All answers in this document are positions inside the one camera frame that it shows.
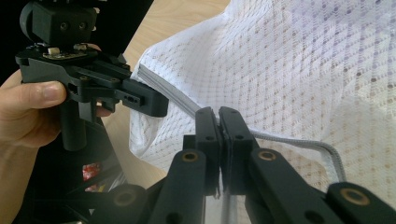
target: red object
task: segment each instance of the red object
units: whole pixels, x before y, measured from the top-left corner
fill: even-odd
[[[99,162],[83,165],[82,166],[82,176],[84,181],[96,176],[101,171],[101,164]],[[85,191],[96,191],[98,189],[98,185],[92,185],[89,188],[86,188]]]

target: table surface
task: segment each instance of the table surface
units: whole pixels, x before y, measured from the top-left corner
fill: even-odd
[[[220,14],[229,2],[230,0],[154,0],[125,50],[124,57],[134,69],[148,47]],[[129,116],[130,109],[117,104],[116,113],[104,118],[104,124],[128,183],[148,188],[166,173],[139,160],[131,153]]]

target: human hand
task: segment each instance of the human hand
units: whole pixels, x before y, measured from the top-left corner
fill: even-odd
[[[66,98],[57,81],[21,84],[21,71],[0,87],[0,142],[15,147],[39,148],[60,132],[56,105]]]

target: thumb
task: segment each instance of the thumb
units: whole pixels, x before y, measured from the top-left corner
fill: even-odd
[[[28,83],[6,89],[3,106],[9,110],[48,108],[61,104],[66,98],[64,85],[58,81]]]

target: white mesh fabric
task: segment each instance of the white mesh fabric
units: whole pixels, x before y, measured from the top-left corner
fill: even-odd
[[[254,130],[334,146],[349,182],[396,207],[395,33],[395,0],[233,0],[140,64],[200,107],[239,110]],[[174,104],[165,119],[143,117],[131,114],[131,150],[166,170],[194,120]],[[262,144],[309,184],[331,182],[312,150]]]

